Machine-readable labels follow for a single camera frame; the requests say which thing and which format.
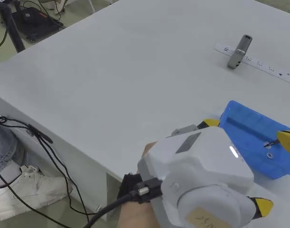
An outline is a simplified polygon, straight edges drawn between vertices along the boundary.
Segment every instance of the blue plastic box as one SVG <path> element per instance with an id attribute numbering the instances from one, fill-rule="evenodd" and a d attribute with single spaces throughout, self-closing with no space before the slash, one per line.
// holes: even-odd
<path id="1" fill-rule="evenodd" d="M 277 139 L 277 131 L 290 130 L 289 127 L 236 101 L 227 104 L 219 127 L 226 131 L 250 167 L 272 179 L 290 175 L 290 153 L 280 144 L 264 147 Z"/>

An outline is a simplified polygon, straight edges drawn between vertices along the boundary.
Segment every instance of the person's leg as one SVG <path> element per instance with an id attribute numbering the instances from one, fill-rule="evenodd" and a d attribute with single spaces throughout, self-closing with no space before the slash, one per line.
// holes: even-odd
<path id="1" fill-rule="evenodd" d="M 0 174 L 8 183 L 13 182 L 21 174 L 20 165 L 12 160 L 17 145 L 17 139 L 11 130 L 0 126 Z M 0 187 L 4 185 L 0 178 Z"/>

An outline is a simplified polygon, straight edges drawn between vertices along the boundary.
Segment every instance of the gray floor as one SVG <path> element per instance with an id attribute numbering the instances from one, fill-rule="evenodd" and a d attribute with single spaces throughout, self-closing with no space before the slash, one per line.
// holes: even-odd
<path id="1" fill-rule="evenodd" d="M 81 204 L 73 201 L 73 207 L 82 211 Z M 87 219 L 85 216 L 72 211 L 68 204 L 68 199 L 63 199 L 53 205 L 40 209 L 40 211 L 53 219 L 72 228 L 82 228 Z M 93 227 L 95 228 L 116 228 L 119 210 L 117 210 L 108 222 L 99 220 Z M 0 222 L 0 228 L 58 228 L 57 224 L 37 215 L 34 212 L 27 212 L 11 219 Z"/>
<path id="2" fill-rule="evenodd" d="M 265 4 L 271 5 L 278 9 L 290 13 L 290 0 L 258 0 Z M 109 3 L 104 0 L 92 0 L 96 10 L 100 10 L 107 7 Z M 62 14 L 61 21 L 65 26 L 70 26 L 88 16 L 91 15 L 91 8 L 87 0 L 78 0 L 66 7 L 66 12 Z M 0 24 L 0 41 L 2 40 L 5 28 Z M 34 44 L 30 44 L 24 41 L 25 46 L 28 48 Z M 10 58 L 15 54 L 15 49 L 11 43 L 10 38 L 6 39 L 4 45 L 0 48 L 0 62 Z M 74 205 L 80 210 L 81 205 L 77 201 L 74 201 Z M 41 209 L 41 212 L 55 218 L 56 220 L 70 226 L 70 227 L 83 227 L 86 223 L 84 216 L 79 215 L 70 210 L 68 206 L 68 200 L 64 199 L 56 204 Z M 111 218 L 109 222 L 100 220 L 95 227 L 96 228 L 115 228 L 117 224 L 118 212 Z M 28 212 L 6 221 L 0 222 L 0 228 L 56 228 L 57 225 L 49 222 L 47 219 L 36 215 L 34 212 Z"/>

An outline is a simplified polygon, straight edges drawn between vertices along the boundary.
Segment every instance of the beige sticker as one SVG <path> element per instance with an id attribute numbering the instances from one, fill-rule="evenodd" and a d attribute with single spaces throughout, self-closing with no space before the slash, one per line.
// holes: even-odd
<path id="1" fill-rule="evenodd" d="M 227 222 L 202 208 L 196 208 L 185 218 L 196 228 L 232 228 Z"/>

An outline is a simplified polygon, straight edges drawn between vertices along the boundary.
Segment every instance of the power outlet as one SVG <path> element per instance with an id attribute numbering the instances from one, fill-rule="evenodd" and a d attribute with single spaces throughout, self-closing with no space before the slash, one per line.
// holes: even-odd
<path id="1" fill-rule="evenodd" d="M 234 48 L 227 45 L 223 45 L 221 43 L 217 43 L 214 49 L 228 56 L 232 56 L 232 54 L 235 51 Z M 275 68 L 272 65 L 264 63 L 251 56 L 245 56 L 242 62 L 290 83 L 290 73 L 286 70 Z"/>

